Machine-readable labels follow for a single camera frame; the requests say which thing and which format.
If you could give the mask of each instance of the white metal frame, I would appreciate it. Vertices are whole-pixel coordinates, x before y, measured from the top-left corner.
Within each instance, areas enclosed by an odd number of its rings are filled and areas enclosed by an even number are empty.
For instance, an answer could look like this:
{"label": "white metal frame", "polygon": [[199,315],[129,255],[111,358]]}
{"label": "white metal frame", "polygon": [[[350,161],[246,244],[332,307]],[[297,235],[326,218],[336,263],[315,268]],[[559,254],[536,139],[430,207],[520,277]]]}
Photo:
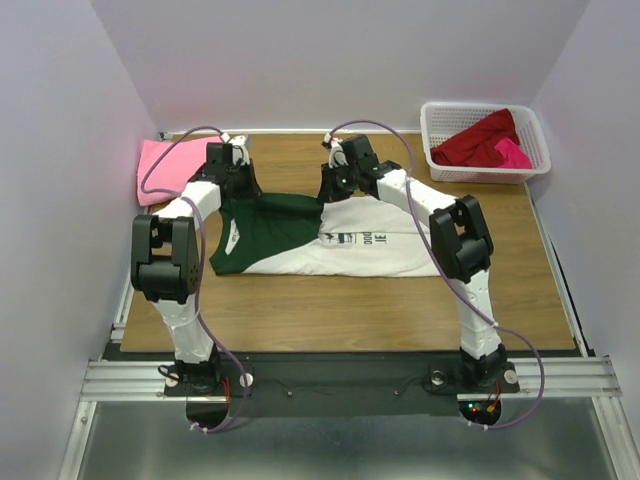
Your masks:
{"label": "white metal frame", "polygon": [[[281,133],[316,133],[314,131],[282,131]],[[586,345],[567,287],[554,254],[551,239],[546,234],[535,204],[531,208],[538,224],[547,258],[551,266],[567,321],[582,358],[545,358],[545,398],[592,398],[596,416],[611,457],[616,475],[621,480],[640,479],[640,456],[629,423],[622,408],[622,391],[608,358],[588,357]],[[122,340],[133,299],[129,272],[113,322],[111,340]],[[532,398],[537,395],[540,377],[534,359],[512,359],[521,386],[518,394],[504,394],[504,398]],[[90,362],[87,367],[80,403],[69,437],[69,443],[59,480],[76,480],[87,449],[89,435],[98,402],[184,402],[185,399],[164,396],[164,379],[157,373],[160,362]],[[459,395],[459,400],[475,400],[476,395]],[[224,402],[224,397],[197,397],[190,400]]]}

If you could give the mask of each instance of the bright pink cloth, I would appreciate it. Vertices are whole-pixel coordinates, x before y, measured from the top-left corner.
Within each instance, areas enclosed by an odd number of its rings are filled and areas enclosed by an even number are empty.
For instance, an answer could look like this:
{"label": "bright pink cloth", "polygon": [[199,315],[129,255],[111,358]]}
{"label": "bright pink cloth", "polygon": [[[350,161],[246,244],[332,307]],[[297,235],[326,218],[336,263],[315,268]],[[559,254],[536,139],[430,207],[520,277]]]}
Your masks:
{"label": "bright pink cloth", "polygon": [[[182,192],[189,179],[204,164],[207,157],[207,143],[219,143],[219,137],[206,137],[181,142],[176,145],[162,162],[153,171],[147,180],[146,189],[167,188]],[[146,173],[160,155],[169,146],[166,142],[145,140],[142,144],[142,153],[138,163],[138,202],[146,207],[154,203],[171,199],[165,193],[142,193],[140,184]]]}
{"label": "bright pink cloth", "polygon": [[499,168],[533,168],[531,160],[518,145],[510,138],[503,138],[493,147],[504,157],[504,163]]}

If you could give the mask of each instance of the white fabric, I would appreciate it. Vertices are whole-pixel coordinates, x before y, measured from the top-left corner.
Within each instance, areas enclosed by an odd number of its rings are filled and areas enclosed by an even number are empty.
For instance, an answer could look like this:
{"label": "white fabric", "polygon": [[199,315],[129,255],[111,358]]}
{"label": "white fabric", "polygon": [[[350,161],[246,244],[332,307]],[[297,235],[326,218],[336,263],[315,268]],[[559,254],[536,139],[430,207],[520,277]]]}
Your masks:
{"label": "white fabric", "polygon": [[408,213],[372,197],[325,205],[319,238],[244,273],[427,277],[438,272]]}

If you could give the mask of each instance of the green fabric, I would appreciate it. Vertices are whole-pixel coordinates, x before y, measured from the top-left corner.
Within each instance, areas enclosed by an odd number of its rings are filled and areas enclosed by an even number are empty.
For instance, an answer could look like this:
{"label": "green fabric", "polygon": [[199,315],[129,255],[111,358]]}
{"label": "green fabric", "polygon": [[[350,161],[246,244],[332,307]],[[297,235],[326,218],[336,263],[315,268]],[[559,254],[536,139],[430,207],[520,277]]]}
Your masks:
{"label": "green fabric", "polygon": [[[226,202],[220,209],[220,244],[210,259],[213,270],[216,275],[241,273],[259,260],[315,240],[323,208],[314,197],[290,193],[264,193]],[[240,239],[227,255],[231,220],[236,222]]]}

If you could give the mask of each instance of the gray floor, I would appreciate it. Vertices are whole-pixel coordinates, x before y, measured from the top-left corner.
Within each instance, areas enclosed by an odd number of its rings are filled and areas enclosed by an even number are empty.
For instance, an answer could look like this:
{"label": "gray floor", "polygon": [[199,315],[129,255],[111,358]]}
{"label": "gray floor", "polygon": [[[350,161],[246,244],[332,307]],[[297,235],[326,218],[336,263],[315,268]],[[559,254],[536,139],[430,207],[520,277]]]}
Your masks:
{"label": "gray floor", "polygon": [[[529,405],[505,403],[504,420]],[[253,419],[204,436],[183,414],[175,403],[99,405],[80,478],[615,478],[589,399],[545,400],[527,422],[497,432],[417,415]]]}

